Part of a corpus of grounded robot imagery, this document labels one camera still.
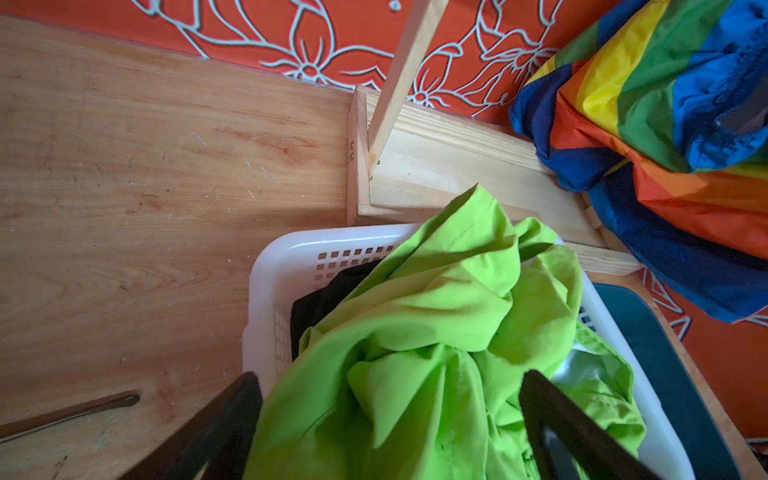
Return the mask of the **rainbow striped shorts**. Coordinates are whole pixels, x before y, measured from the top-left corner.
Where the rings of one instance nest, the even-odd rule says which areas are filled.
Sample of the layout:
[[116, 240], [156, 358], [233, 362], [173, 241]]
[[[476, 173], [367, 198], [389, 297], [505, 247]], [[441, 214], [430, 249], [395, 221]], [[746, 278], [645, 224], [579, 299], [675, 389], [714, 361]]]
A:
[[767, 5], [623, 1], [509, 111], [559, 184], [716, 320], [767, 305]]

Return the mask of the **black shorts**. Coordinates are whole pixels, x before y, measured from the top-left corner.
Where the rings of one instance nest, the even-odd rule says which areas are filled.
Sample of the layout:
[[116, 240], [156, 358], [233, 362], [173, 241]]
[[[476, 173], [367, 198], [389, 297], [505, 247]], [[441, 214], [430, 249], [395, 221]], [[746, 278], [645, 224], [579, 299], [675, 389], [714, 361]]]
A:
[[298, 300], [291, 308], [290, 338], [292, 360], [300, 353], [301, 337], [334, 310], [381, 262], [375, 260], [339, 272], [330, 283]]

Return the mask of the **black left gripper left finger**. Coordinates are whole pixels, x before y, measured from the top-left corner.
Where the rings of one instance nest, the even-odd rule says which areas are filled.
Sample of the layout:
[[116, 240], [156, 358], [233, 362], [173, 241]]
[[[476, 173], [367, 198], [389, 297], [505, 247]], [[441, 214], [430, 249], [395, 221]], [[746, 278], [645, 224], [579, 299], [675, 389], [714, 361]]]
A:
[[193, 416], [124, 479], [241, 479], [263, 398], [246, 372]]

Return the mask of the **lime green shorts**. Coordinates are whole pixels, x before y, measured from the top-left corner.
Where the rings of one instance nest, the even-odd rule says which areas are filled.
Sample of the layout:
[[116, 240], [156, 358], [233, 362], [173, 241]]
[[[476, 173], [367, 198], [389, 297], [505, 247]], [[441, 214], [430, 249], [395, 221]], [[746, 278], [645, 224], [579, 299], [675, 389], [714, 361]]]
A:
[[554, 231], [474, 186], [303, 335], [261, 411], [248, 479], [535, 479], [519, 402], [536, 370], [629, 453], [629, 364], [579, 318]]

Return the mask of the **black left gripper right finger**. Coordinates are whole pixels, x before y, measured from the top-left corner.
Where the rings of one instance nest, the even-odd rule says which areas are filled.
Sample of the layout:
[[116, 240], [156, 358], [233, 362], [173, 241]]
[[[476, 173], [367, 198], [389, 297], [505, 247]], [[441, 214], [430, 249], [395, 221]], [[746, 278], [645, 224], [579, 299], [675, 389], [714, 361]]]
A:
[[528, 440], [542, 479], [655, 479], [539, 371], [519, 394]]

